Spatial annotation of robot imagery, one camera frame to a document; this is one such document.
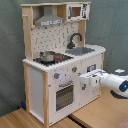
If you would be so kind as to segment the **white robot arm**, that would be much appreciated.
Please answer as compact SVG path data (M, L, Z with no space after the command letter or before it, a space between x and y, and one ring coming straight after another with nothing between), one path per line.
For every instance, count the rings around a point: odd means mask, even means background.
M128 75L109 74L104 70L96 69L79 76L79 81L92 87L107 87L117 99L128 99Z

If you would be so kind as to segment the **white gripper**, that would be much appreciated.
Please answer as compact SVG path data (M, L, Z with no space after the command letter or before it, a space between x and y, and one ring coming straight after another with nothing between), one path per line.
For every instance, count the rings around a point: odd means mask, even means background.
M79 81L83 84L90 85L90 86L99 86L100 85L100 78L105 74L104 70L96 69L90 71L88 73L82 74L79 76Z

